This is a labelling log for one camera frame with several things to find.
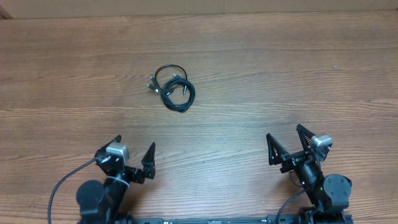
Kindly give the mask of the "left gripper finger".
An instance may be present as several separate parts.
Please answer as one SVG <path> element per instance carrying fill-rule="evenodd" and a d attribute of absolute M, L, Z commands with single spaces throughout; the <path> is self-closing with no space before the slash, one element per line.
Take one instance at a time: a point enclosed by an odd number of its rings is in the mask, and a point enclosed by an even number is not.
<path fill-rule="evenodd" d="M 155 177 L 155 142 L 153 142 L 141 160 L 145 178 Z"/>
<path fill-rule="evenodd" d="M 121 139 L 122 139 L 122 136 L 119 134 L 119 135 L 117 135 L 113 140 L 111 140 L 109 143 L 107 143 L 107 144 L 105 144 L 104 146 L 102 146 L 102 147 L 100 147 L 98 150 L 99 150 L 99 152 L 101 152 L 101 151 L 105 151 L 106 150 L 106 148 L 111 144 L 111 143 L 120 143 L 121 142 Z"/>

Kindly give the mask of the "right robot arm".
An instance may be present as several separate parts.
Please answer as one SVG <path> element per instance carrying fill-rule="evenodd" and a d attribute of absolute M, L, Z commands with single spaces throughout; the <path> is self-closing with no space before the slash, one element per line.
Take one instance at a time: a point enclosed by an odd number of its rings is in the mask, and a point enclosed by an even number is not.
<path fill-rule="evenodd" d="M 345 214 L 349 207 L 352 181 L 340 174 L 323 175 L 321 163 L 326 159 L 332 138 L 327 134 L 315 134 L 298 124 L 296 131 L 303 149 L 289 153 L 276 138 L 266 135 L 269 164 L 281 165 L 280 172 L 296 174 L 302 189 L 289 198 L 275 215 L 268 215 L 267 223 L 353 223 L 351 215 Z M 307 194 L 310 207 L 302 207 L 297 214 L 284 215 L 288 204 L 302 194 Z"/>

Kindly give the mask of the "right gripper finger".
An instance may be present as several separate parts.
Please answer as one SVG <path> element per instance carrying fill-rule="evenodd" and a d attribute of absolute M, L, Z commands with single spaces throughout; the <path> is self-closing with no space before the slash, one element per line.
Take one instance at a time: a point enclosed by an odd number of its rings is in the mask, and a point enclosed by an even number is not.
<path fill-rule="evenodd" d="M 269 150 L 269 165 L 277 165 L 283 163 L 289 152 L 276 140 L 276 138 L 268 133 L 266 135 Z"/>
<path fill-rule="evenodd" d="M 309 149 L 313 148 L 313 146 L 311 145 L 311 139 L 312 139 L 312 137 L 315 136 L 315 133 L 309 131 L 307 128 L 305 128 L 301 124 L 297 125 L 296 131 L 300 138 L 300 142 L 302 144 L 303 149 L 309 150 Z"/>

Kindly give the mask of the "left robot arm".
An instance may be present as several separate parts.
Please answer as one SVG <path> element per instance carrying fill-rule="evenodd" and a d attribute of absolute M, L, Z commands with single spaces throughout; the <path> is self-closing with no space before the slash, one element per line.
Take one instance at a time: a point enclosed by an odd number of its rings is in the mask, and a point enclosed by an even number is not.
<path fill-rule="evenodd" d="M 141 160 L 142 168 L 127 166 L 128 145 L 121 136 L 96 151 L 94 161 L 106 174 L 103 182 L 88 180 L 77 190 L 76 200 L 80 206 L 80 223 L 135 223 L 128 213 L 121 213 L 124 196 L 131 183 L 143 184 L 155 177 L 155 143 L 153 142 Z"/>

